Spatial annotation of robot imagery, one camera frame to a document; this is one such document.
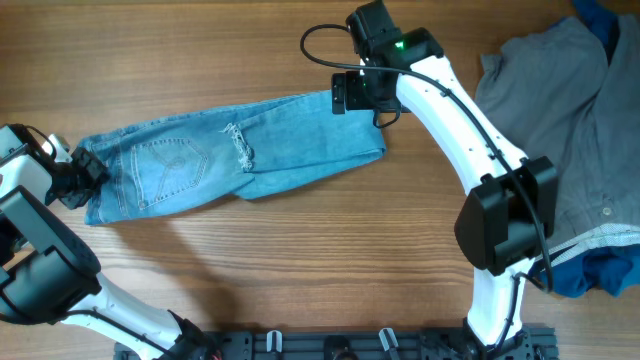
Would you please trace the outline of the dark blue garment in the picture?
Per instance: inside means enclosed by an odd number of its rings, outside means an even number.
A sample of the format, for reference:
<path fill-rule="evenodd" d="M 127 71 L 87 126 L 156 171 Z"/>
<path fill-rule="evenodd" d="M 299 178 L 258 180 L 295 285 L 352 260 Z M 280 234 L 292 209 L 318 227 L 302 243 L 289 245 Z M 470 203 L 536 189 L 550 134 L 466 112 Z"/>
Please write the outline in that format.
<path fill-rule="evenodd" d="M 580 35 L 595 39 L 590 69 L 597 88 L 583 113 L 566 120 L 560 162 L 555 290 L 579 297 L 592 288 L 613 296 L 639 282 L 639 18 L 596 1 L 574 4 Z"/>

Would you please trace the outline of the grey garment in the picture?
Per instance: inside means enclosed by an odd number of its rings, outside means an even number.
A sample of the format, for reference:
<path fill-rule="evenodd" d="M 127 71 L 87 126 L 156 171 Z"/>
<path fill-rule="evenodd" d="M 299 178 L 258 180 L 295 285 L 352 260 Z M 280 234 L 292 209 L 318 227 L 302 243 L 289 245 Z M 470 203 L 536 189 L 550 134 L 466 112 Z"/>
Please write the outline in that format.
<path fill-rule="evenodd" d="M 617 18 L 606 55 L 577 18 L 484 55 L 475 101 L 531 158 L 558 171 L 551 252 L 639 242 L 639 18 Z"/>

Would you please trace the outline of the light blue denim jeans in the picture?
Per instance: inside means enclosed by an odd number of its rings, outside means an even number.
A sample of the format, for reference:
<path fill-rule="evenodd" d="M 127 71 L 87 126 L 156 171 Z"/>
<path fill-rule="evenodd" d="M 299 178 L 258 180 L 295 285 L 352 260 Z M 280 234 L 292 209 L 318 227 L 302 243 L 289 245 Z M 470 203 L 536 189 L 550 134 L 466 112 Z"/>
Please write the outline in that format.
<path fill-rule="evenodd" d="M 370 111 L 335 115 L 328 91 L 217 107 L 81 140 L 109 179 L 88 202 L 101 225 L 187 211 L 226 195 L 252 200 L 382 158 Z"/>

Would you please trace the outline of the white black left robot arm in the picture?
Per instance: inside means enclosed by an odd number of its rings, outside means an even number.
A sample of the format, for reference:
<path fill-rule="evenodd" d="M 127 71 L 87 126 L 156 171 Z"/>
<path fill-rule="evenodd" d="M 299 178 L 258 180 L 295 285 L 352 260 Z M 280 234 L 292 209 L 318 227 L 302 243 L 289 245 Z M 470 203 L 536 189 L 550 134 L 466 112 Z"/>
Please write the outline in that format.
<path fill-rule="evenodd" d="M 22 124 L 1 128 L 1 319 L 74 325 L 127 347 L 140 359 L 218 359 L 216 341 L 187 319 L 149 306 L 101 272 L 94 252 L 50 210 L 73 210 L 107 180 L 106 167 Z"/>

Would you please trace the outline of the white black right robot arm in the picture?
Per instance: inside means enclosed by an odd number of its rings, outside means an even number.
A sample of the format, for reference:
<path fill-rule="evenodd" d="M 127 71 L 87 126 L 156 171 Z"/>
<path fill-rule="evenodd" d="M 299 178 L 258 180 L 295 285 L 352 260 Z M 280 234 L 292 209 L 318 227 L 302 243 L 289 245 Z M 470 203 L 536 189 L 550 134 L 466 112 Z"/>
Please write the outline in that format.
<path fill-rule="evenodd" d="M 344 26 L 359 64 L 340 64 L 332 81 L 336 112 L 372 109 L 413 113 L 453 166 L 466 200 L 454 224 L 458 246 L 474 268 L 471 308 L 454 334 L 431 334 L 428 349 L 468 359 L 533 353 L 520 318 L 525 282 L 537 258 L 550 272 L 557 173 L 506 139 L 462 88 L 443 49 L 424 28 Z"/>

